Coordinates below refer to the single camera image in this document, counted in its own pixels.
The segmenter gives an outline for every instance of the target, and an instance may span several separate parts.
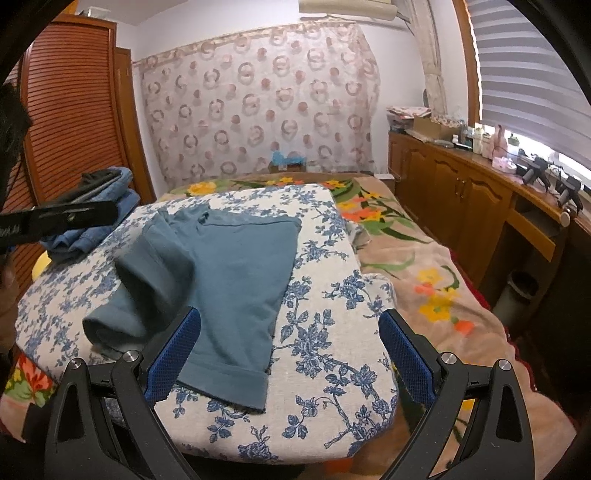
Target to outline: sheer curtain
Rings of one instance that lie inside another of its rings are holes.
[[[169,188],[267,172],[275,151],[325,171],[372,171],[379,70],[354,22],[226,35],[137,63]]]

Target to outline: wooden window frame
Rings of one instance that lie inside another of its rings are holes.
[[[472,34],[472,23],[466,0],[452,0],[456,9],[457,22],[460,25],[464,57],[466,59],[466,74],[468,78],[468,124],[474,126],[480,123],[480,81],[478,79],[478,62]]]

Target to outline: ironing board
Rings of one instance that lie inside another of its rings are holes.
[[[85,259],[48,268],[19,305],[17,344],[59,380],[70,359],[107,361],[82,319],[119,285],[113,259],[161,208],[209,202],[214,209],[291,215],[302,221],[293,277],[277,319],[265,412],[175,385],[156,412],[186,453],[244,462],[311,463],[353,455],[394,420],[398,390],[377,335],[394,307],[391,283],[360,273],[345,223],[324,187],[226,192],[139,207]],[[108,404],[117,419],[116,402]]]

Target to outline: blue gripper pad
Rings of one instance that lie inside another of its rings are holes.
[[[201,315],[191,309],[148,370],[144,397],[149,405],[166,400],[200,332]]]
[[[379,337],[411,397],[415,402],[425,405],[425,408],[430,408],[435,402],[431,370],[392,318],[390,310],[380,315],[378,327]]]

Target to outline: cardboard box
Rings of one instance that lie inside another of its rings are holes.
[[[413,130],[433,140],[447,140],[448,142],[452,141],[454,135],[460,134],[459,128],[446,127],[445,125],[434,122],[430,118],[420,117],[415,117]]]

